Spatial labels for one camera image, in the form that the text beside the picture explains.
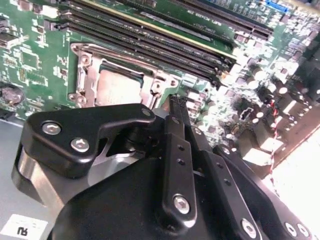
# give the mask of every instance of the screw hole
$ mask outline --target screw hole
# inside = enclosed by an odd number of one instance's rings
[[[185,148],[184,148],[183,146],[181,146],[181,145],[178,145],[178,149],[179,149],[180,151],[184,151],[184,150],[185,150]]]
[[[224,168],[224,166],[222,166],[219,162],[217,162],[216,165],[217,165],[220,169],[223,169],[223,168]]]
[[[231,182],[228,179],[224,179],[225,184],[227,184],[229,187],[231,186]]]
[[[181,166],[186,165],[185,161],[183,161],[181,158],[177,159],[178,164],[180,164]]]

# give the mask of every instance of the silver screw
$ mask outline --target silver screw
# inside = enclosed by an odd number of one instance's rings
[[[42,126],[42,131],[45,134],[57,135],[61,132],[61,127],[53,122],[48,122]]]
[[[87,140],[77,137],[71,141],[71,147],[79,153],[85,153],[89,150],[89,143]]]
[[[88,64],[90,62],[90,58],[87,55],[82,55],[81,56],[81,62],[83,64]]]
[[[179,120],[176,117],[172,117],[172,121],[176,124],[180,124]]]
[[[182,214],[187,214],[190,212],[190,205],[183,196],[176,196],[173,199],[175,208]]]
[[[224,151],[225,154],[228,154],[228,155],[230,154],[230,151],[229,151],[228,148],[226,148],[226,147],[223,146],[223,147],[222,147],[222,150]]]
[[[87,99],[84,96],[78,96],[76,98],[77,102],[80,104],[86,104],[87,103]]]
[[[243,218],[241,221],[241,225],[246,234],[249,235],[250,238],[255,239],[257,237],[257,231],[255,227],[249,222],[247,219]]]
[[[197,128],[197,127],[194,128],[194,131],[195,131],[196,134],[199,134],[199,135],[202,134],[201,130],[199,128]]]
[[[308,230],[300,223],[297,224],[298,229],[300,230],[300,232],[307,238],[309,237],[309,232]]]
[[[150,117],[150,116],[151,116],[150,111],[149,111],[149,110],[147,110],[147,109],[145,109],[145,108],[142,108],[142,113],[143,113],[144,115],[148,116],[148,117]]]
[[[285,223],[284,224],[288,232],[293,236],[296,237],[298,236],[297,231],[294,229],[294,227],[290,223]]]

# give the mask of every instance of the capacitor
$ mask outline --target capacitor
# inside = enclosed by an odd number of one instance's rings
[[[209,101],[207,103],[209,113],[212,113],[216,109],[216,103],[214,101]]]
[[[248,77],[246,79],[246,83],[248,87],[252,90],[257,89],[259,87],[259,82],[254,77]]]
[[[288,92],[288,88],[284,85],[284,83],[281,80],[275,80],[274,85],[279,94],[286,94]]]
[[[270,105],[272,100],[275,98],[274,94],[265,86],[261,87],[257,95],[261,102],[263,102],[265,105]]]
[[[267,74],[265,71],[263,71],[261,69],[261,67],[259,66],[255,66],[253,69],[252,69],[252,75],[253,77],[257,80],[257,81],[262,81],[266,78]]]
[[[239,121],[239,116],[237,114],[232,115],[232,120],[235,122]]]
[[[297,89],[297,91],[299,93],[301,93],[302,95],[306,94],[307,92],[309,92],[309,89],[307,87],[305,87],[301,82],[296,81],[293,86],[295,87],[295,89]]]
[[[229,145],[229,148],[231,149],[232,152],[236,152],[237,151],[237,146],[236,146],[235,141],[233,141],[232,139],[229,139],[228,140],[228,145]]]
[[[231,128],[229,125],[223,126],[224,129],[224,134],[226,139],[231,139],[232,138],[232,133],[231,133]]]
[[[258,119],[264,116],[264,113],[262,112],[262,109],[258,104],[253,104],[252,108],[253,112],[251,114],[254,114]]]
[[[257,124],[259,122],[259,118],[253,113],[250,113],[249,118],[253,124]]]

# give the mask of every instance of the red wire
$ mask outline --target red wire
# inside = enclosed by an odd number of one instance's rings
[[[277,131],[278,122],[276,121],[276,116],[278,115],[278,110],[276,108],[276,104],[275,104],[274,100],[272,100],[270,106],[272,108],[272,115],[274,117],[274,125],[272,126],[272,128],[274,130],[273,140],[275,141],[278,137],[278,131]],[[274,165],[275,165],[275,152],[276,152],[275,148],[272,147],[272,151],[271,151],[271,155],[270,155],[271,165],[270,165],[269,174],[270,174],[270,181],[271,181],[272,186],[274,188],[275,194],[279,197],[279,193],[276,189],[275,180],[273,177]]]

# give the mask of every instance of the resistor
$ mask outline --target resistor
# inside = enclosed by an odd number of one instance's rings
[[[231,130],[231,133],[233,135],[236,135],[239,132],[239,130],[240,130],[239,124],[236,124],[236,125],[233,126],[233,128]]]

